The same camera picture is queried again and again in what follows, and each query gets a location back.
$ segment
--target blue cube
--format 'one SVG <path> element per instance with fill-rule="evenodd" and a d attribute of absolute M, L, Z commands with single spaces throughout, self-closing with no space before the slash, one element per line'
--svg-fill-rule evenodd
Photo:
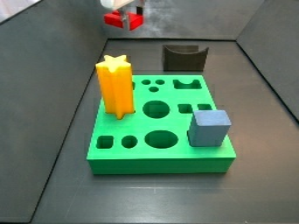
<path fill-rule="evenodd" d="M 195 110 L 188 130 L 191 146 L 220 146 L 230 126 L 230 117 L 224 110 Z"/>

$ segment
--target square hole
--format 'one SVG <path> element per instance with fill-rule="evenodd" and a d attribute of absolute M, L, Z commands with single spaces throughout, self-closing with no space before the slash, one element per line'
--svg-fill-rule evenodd
<path fill-rule="evenodd" d="M 179 104 L 179 111 L 182 114 L 191 114 L 192 113 L 192 105 L 191 104 Z"/>
<path fill-rule="evenodd" d="M 97 148 L 109 149 L 113 146 L 113 137 L 112 136 L 100 136 L 97 138 Z"/>
<path fill-rule="evenodd" d="M 211 105 L 210 104 L 198 104 L 199 110 L 211 110 Z"/>

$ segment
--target yellow star prism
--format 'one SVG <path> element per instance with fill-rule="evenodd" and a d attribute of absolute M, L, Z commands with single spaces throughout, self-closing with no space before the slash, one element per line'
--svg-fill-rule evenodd
<path fill-rule="evenodd" d="M 100 92 L 108 114 L 123 119 L 126 114 L 135 113 L 132 67 L 127 56 L 104 56 L 105 61 L 96 64 Z"/>

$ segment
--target large circular hole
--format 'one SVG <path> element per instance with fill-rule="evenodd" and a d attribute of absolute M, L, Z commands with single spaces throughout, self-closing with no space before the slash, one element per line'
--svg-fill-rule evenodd
<path fill-rule="evenodd" d="M 155 130 L 144 136 L 146 143 L 156 149 L 167 149 L 178 144 L 178 136 L 168 130 Z"/>
<path fill-rule="evenodd" d="M 170 106 L 163 101 L 150 101 L 144 105 L 144 114 L 155 119 L 166 117 L 170 111 Z"/>
<path fill-rule="evenodd" d="M 156 80 L 155 83 L 156 83 L 158 85 L 163 85 L 163 84 L 164 84 L 164 80 Z"/>
<path fill-rule="evenodd" d="M 154 92 L 154 93 L 158 92 L 159 91 L 159 87 L 150 87 L 150 91 Z"/>
<path fill-rule="evenodd" d="M 143 82 L 144 85 L 150 85 L 151 84 L 150 80 L 143 80 L 142 82 Z"/>
<path fill-rule="evenodd" d="M 135 136 L 124 136 L 122 140 L 122 144 L 126 148 L 131 149 L 136 147 L 136 137 Z"/>

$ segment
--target green shape sorter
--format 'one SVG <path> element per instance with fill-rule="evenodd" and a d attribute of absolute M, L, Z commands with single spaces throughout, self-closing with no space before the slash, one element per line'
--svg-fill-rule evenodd
<path fill-rule="evenodd" d="M 100 103 L 88 147 L 93 174 L 226 172 L 236 158 L 220 147 L 191 147 L 192 111 L 216 109 L 200 75 L 134 75 L 135 113 L 122 120 Z"/>

